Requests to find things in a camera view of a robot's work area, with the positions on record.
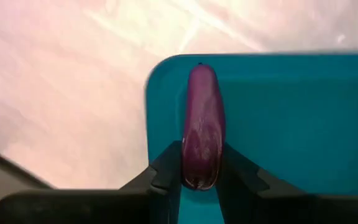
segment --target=teal container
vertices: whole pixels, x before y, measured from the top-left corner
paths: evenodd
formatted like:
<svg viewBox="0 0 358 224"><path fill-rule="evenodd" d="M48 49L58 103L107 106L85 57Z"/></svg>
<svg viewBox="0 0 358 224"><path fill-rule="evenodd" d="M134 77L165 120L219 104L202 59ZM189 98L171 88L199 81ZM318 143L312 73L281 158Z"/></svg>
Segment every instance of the teal container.
<svg viewBox="0 0 358 224"><path fill-rule="evenodd" d="M234 149L309 193L358 195L358 54L164 60L146 88L149 161L182 139L187 79L200 62L218 76ZM215 190L182 188L179 223L223 223Z"/></svg>

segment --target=eggplant skin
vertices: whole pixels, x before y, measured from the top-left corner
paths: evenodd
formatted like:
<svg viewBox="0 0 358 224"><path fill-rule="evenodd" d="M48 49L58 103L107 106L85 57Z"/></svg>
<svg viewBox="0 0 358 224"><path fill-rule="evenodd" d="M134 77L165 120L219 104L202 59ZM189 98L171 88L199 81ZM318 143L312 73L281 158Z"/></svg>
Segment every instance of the eggplant skin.
<svg viewBox="0 0 358 224"><path fill-rule="evenodd" d="M217 181L226 120L215 71L198 65L188 79L185 130L182 141L182 183L208 190Z"/></svg>

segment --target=light surface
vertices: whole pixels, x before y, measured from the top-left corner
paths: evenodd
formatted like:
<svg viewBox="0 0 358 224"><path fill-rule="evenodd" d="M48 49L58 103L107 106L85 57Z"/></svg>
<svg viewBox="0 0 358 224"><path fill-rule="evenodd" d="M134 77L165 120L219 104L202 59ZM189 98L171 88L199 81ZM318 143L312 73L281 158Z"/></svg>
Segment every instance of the light surface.
<svg viewBox="0 0 358 224"><path fill-rule="evenodd" d="M147 166L144 87L171 55L358 49L351 0L0 0L0 155L58 188Z"/></svg>

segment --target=teal plastic tray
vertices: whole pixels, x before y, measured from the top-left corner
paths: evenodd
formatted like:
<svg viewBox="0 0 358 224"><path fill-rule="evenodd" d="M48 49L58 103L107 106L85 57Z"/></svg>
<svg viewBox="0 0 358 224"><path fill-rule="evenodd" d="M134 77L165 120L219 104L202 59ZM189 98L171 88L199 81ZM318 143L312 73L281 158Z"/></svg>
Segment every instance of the teal plastic tray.
<svg viewBox="0 0 358 224"><path fill-rule="evenodd" d="M146 89L150 161L182 139L187 79L200 62L218 76L234 149L307 192L358 195L358 54L164 60ZM214 189L182 189L179 223L223 223Z"/></svg>

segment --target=purple eggplant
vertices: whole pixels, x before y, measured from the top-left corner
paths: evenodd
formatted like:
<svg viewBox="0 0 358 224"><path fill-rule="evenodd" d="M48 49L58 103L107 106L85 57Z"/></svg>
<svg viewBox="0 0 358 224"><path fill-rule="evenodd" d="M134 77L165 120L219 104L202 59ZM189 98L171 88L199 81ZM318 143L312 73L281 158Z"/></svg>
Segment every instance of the purple eggplant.
<svg viewBox="0 0 358 224"><path fill-rule="evenodd" d="M187 87L185 132L182 142L182 182L194 190L208 190L221 166L226 121L215 71L198 65Z"/></svg>

